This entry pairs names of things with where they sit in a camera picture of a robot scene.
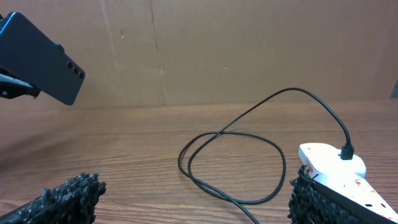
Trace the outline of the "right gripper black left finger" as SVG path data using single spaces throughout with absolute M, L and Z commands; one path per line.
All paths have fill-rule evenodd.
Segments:
M 54 189 L 1 216 L 1 224 L 92 224 L 95 206 L 106 192 L 106 183 L 82 172 Z

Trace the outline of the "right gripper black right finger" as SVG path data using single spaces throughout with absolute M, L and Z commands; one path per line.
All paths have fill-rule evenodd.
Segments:
M 316 182 L 302 165 L 293 186 L 287 217 L 297 224 L 394 224 L 360 204 Z

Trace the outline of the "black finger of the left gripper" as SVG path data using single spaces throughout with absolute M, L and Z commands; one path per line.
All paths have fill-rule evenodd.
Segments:
M 24 82 L 5 69 L 1 69 L 1 98 L 13 99 L 22 95 L 38 97 L 41 89 Z

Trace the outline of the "dark blue Galaxy smartphone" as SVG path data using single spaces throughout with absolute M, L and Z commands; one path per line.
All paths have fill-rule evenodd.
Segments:
M 65 49 L 20 12 L 1 18 L 2 68 L 65 105 L 74 104 L 85 79 Z

